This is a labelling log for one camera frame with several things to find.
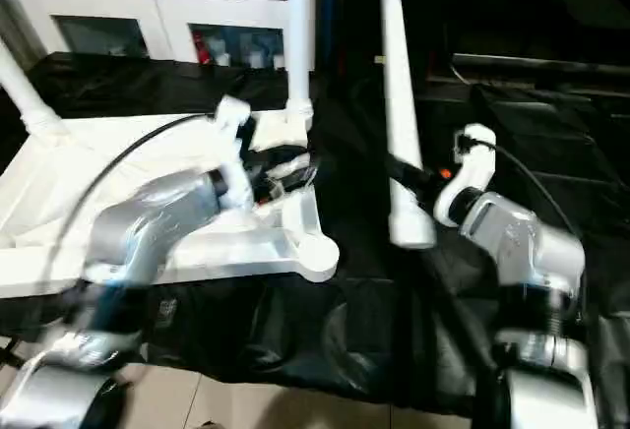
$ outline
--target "orange light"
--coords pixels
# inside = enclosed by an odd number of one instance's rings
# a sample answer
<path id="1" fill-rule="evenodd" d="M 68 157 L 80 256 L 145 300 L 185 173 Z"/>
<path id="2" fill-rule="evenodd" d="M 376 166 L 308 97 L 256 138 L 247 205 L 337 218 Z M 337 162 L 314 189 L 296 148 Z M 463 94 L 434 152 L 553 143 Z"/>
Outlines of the orange light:
<path id="1" fill-rule="evenodd" d="M 448 168 L 440 168 L 440 175 L 445 180 L 450 180 L 453 176 L 453 173 L 451 173 L 451 170 L 449 170 Z"/>

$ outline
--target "glass cabinet door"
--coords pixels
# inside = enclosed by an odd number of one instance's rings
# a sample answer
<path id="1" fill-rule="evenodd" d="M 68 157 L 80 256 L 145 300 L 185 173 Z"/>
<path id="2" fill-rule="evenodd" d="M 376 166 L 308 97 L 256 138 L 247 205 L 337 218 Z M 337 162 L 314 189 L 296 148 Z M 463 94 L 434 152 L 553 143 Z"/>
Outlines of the glass cabinet door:
<path id="1" fill-rule="evenodd" d="M 280 29 L 189 25 L 197 59 L 202 64 L 248 68 L 283 68 Z"/>
<path id="2" fill-rule="evenodd" d="M 68 48 L 76 53 L 148 58 L 135 19 L 53 16 Z"/>

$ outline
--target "cabinet door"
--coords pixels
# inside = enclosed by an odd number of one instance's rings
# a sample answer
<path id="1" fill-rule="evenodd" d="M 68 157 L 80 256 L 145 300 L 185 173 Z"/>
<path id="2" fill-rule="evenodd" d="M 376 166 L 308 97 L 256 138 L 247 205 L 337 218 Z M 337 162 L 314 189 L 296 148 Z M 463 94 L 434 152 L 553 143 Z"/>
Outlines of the cabinet door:
<path id="1" fill-rule="evenodd" d="M 20 0 L 48 53 L 172 59 L 155 0 Z"/>
<path id="2" fill-rule="evenodd" d="M 282 66 L 288 5 L 283 0 L 157 0 L 174 59 Z"/>

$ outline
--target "white cabinet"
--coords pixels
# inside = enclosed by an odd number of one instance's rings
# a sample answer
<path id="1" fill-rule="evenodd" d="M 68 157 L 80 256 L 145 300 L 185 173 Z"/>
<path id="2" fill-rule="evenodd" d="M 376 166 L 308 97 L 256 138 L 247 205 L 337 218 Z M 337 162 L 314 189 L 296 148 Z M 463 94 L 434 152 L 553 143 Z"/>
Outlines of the white cabinet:
<path id="1" fill-rule="evenodd" d="M 197 62 L 200 43 L 222 39 L 230 64 L 248 65 L 257 59 L 250 58 L 253 51 L 264 58 L 263 66 L 270 66 L 275 55 L 282 60 L 288 47 L 287 0 L 20 1 L 49 53 L 110 53 Z M 309 0 L 309 8 L 313 69 L 316 0 Z M 251 50 L 247 48 L 250 39 Z"/>

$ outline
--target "black tablecloth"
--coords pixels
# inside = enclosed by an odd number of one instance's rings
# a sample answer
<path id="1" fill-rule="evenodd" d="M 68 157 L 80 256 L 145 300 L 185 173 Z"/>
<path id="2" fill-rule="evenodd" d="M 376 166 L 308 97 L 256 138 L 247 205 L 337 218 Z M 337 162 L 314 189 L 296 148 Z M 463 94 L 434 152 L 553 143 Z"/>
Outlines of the black tablecloth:
<path id="1" fill-rule="evenodd" d="M 226 92 L 253 109 L 283 108 L 286 99 L 282 73 L 172 62 L 57 54 L 31 77 L 66 118 L 211 111 Z M 470 415 L 475 368 L 488 358 L 498 311 L 493 265 L 444 228 L 430 252 L 389 245 L 378 74 L 343 87 L 314 79 L 312 91 L 310 141 L 323 158 L 316 192 L 322 227 L 341 248 L 337 274 L 321 284 L 286 275 L 154 286 L 145 329 L 150 361 L 227 382 Z M 578 225 L 587 312 L 571 332 L 591 351 L 602 420 L 630 424 L 630 167 L 623 149 L 630 102 L 431 86 L 417 94 L 416 109 L 429 166 L 450 165 L 453 130 L 482 122 Z M 3 93 L 0 111 L 6 165 L 26 134 Z M 560 225 L 538 191 L 497 161 L 491 187 Z M 25 336 L 23 316 L 41 299 L 0 301 L 0 334 Z M 50 320 L 58 307 L 44 301 Z"/>

